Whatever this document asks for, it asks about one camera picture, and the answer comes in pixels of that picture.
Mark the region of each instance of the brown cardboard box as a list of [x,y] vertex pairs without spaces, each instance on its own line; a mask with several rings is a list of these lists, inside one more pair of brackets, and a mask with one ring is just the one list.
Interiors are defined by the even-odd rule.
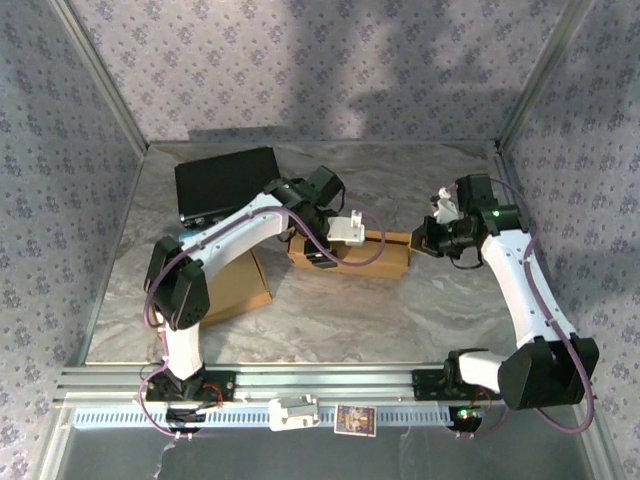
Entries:
[[215,325],[271,303],[271,291],[253,250],[225,265],[209,282],[211,307],[202,319],[203,327]]
[[[311,262],[304,256],[305,238],[296,235],[289,243],[289,258],[296,267],[313,268]],[[411,234],[386,232],[384,252],[371,265],[366,267],[345,267],[338,265],[328,268],[328,272],[353,273],[356,275],[368,275],[370,277],[400,278],[411,265]],[[362,262],[371,258],[380,247],[380,232],[367,230],[366,240],[361,247],[348,247],[342,242],[335,242],[331,247],[336,250],[338,258],[347,262]]]

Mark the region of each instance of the wire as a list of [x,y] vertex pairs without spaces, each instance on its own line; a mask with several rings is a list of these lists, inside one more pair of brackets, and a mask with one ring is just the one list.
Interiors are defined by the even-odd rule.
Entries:
[[[532,221],[535,220],[533,218],[533,213],[531,212],[531,209],[528,207],[527,199],[518,190],[516,190],[515,187],[497,178],[491,178],[491,181],[509,189],[522,202],[523,206],[529,213],[531,220]],[[593,389],[591,387],[591,381],[589,380],[589,375],[587,374],[587,371],[584,365],[582,364],[582,360],[580,360],[580,356],[576,352],[571,341],[567,338],[567,336],[565,335],[564,331],[562,330],[558,322],[554,319],[551,309],[549,308],[547,303],[544,301],[544,298],[540,293],[540,290],[538,289],[538,286],[536,285],[536,282],[533,278],[533,273],[531,272],[531,262],[529,261],[529,257],[533,254],[533,250],[536,244],[538,243],[539,239],[540,239],[540,230],[536,228],[536,232],[531,238],[531,241],[527,245],[527,248],[525,249],[525,252],[524,252],[524,274],[527,279],[527,283],[529,284],[529,288],[531,289],[531,293],[533,294],[533,298],[536,300],[536,303],[540,307],[540,310],[544,314],[546,320],[549,322],[549,325],[551,326],[553,331],[556,333],[556,335],[558,335],[558,337],[564,344],[565,348],[567,349],[567,352],[569,353],[569,356],[571,357],[571,360],[573,361],[576,367],[576,371],[578,372],[578,376],[580,377],[580,381],[582,382],[582,385],[584,387],[585,397],[587,400],[587,413],[585,415],[585,419],[580,425],[578,425],[577,427],[568,427],[566,425],[562,425],[561,423],[551,418],[542,409],[537,408],[536,411],[549,424],[553,425],[555,428],[557,428],[562,432],[582,433],[585,430],[587,430],[587,428],[589,428],[589,426],[591,425],[591,422],[593,422],[593,417],[595,416],[595,398],[593,394]]]
[[387,234],[382,224],[382,220],[373,212],[360,210],[360,213],[362,213],[362,215],[364,215],[365,217],[371,218],[375,222],[378,230],[380,231],[380,246],[378,247],[378,250],[370,258],[363,260],[361,262],[346,262],[341,258],[336,257],[329,250],[324,248],[322,246],[322,243],[320,243],[320,241],[313,235],[313,233],[311,232],[311,229],[303,222],[303,220],[296,213],[284,207],[266,207],[266,208],[275,209],[276,211],[283,211],[284,213],[288,214],[298,224],[298,226],[306,234],[309,240],[311,240],[311,242],[315,245],[318,251],[322,253],[325,257],[327,257],[329,260],[337,263],[338,265],[342,265],[345,267],[366,267],[367,265],[371,265],[373,262],[375,262],[380,257],[380,255],[382,255],[382,253],[384,252],[384,247],[387,241]]
[[220,387],[218,387],[217,385],[215,385],[213,383],[203,383],[202,384],[202,388],[210,388],[210,389],[216,391],[216,393],[218,394],[218,398],[217,398],[217,402],[216,402],[215,406],[219,406],[219,405],[222,405],[224,403],[224,395],[222,394],[222,390],[220,390]]
[[147,367],[161,367],[162,363],[160,362],[151,362],[151,363],[147,363],[146,365],[142,365],[140,367],[140,371],[138,372],[138,377],[140,377],[140,380],[144,380],[144,376],[142,375],[142,372],[144,371],[145,368]]
[[469,267],[458,265],[456,262],[453,261],[453,257],[449,257],[449,260],[451,260],[451,265],[456,267],[458,270],[477,270],[478,268],[484,266],[484,262],[482,261],[481,258],[478,259],[478,263],[476,263],[475,265],[471,265]]
[[340,199],[340,208],[338,208],[338,213],[340,213],[342,211],[342,209],[344,208],[344,197],[347,194],[347,187],[345,187],[344,185],[342,186],[342,197]]
[[480,392],[482,392],[482,394],[487,398],[487,400],[489,400],[489,406],[488,406],[488,407],[487,407],[487,409],[485,410],[485,413],[486,413],[486,412],[488,412],[489,410],[491,410],[491,406],[492,406],[492,404],[493,404],[493,400],[491,399],[491,395],[489,395],[489,391],[488,391],[486,388],[484,388],[483,386],[481,386],[481,385],[478,385],[478,386],[476,387],[476,396],[475,396],[475,398],[473,399],[473,402],[471,402],[471,403],[469,404],[469,406],[467,407],[467,409],[468,409],[468,410],[471,410],[471,409],[474,407],[474,405],[476,404],[476,402],[477,402],[477,401],[479,400],[479,398],[480,398]]
[[153,377],[163,373],[168,368],[169,368],[169,362],[165,362],[164,365],[162,365],[159,368],[156,368],[153,372],[147,375],[144,380],[142,380],[140,387],[138,387],[138,403],[140,404],[140,409],[142,410],[142,413],[147,418],[149,423],[151,423],[151,426],[153,428],[155,428],[157,431],[159,431],[163,435],[166,435],[168,437],[175,437],[176,436],[175,433],[173,433],[171,430],[167,430],[166,428],[163,428],[158,422],[156,422],[153,419],[153,417],[149,413],[149,410],[147,410],[147,406],[145,405],[145,401],[143,398],[144,387],[151,381]]
[[496,430],[498,430],[502,424],[505,422],[505,420],[507,419],[507,417],[509,416],[509,407],[507,407],[506,405],[504,406],[504,412],[502,413],[502,416],[500,417],[500,419],[488,430],[483,430],[481,432],[477,432],[477,433],[470,433],[468,434],[471,438],[475,438],[475,437],[484,437],[487,435],[491,435],[493,432],[495,432]]

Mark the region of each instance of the trading card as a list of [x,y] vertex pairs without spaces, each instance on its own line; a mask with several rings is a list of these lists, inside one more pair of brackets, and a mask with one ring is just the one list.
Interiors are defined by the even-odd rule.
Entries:
[[334,433],[357,435],[360,437],[376,436],[376,407],[353,407],[336,405]]

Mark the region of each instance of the gray marble table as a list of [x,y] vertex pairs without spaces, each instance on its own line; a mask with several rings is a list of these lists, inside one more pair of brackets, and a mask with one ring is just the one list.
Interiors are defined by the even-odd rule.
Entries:
[[[346,208],[376,211],[392,231],[412,231],[430,211],[429,196],[460,176],[495,174],[490,146],[308,144],[274,146],[284,176],[318,165],[347,186]],[[143,363],[159,357],[155,333],[142,323],[153,245],[177,237],[174,166],[238,147],[152,147],[117,251],[87,363]],[[489,347],[508,354],[515,337],[488,267],[465,272],[448,260],[414,255],[401,280],[296,269],[285,247],[257,248],[273,304],[204,328],[208,363],[441,361],[449,350]]]

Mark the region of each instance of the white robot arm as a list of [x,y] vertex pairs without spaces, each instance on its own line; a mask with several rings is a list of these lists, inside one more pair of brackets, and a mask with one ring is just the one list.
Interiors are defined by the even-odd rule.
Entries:
[[[339,217],[326,208],[343,188],[340,179],[326,167],[317,169],[307,180],[279,179],[243,209],[183,243],[171,237],[156,243],[145,279],[145,310],[154,309],[161,326],[150,326],[164,331],[168,355],[165,376],[175,387],[175,398],[190,400],[203,383],[199,322],[210,306],[207,285],[225,265],[263,240],[296,226],[290,222],[290,215],[301,219],[327,250],[329,239],[351,246],[364,243],[365,228],[359,212],[352,212],[350,218]],[[305,253],[318,268],[336,265],[310,241],[305,244]]]
[[578,403],[585,393],[583,382],[559,332],[569,339],[589,377],[598,360],[598,348],[593,339],[579,338],[560,310],[535,253],[530,251],[526,219],[517,206],[498,205],[490,182],[487,175],[458,179],[463,217],[449,215],[446,223],[425,217],[412,235],[412,249],[435,257],[448,256],[454,265],[466,248],[475,247],[478,266],[489,265],[498,280],[515,329],[517,350],[510,357],[485,349],[450,352],[445,361],[448,387],[452,391],[456,385],[489,388],[513,410]]

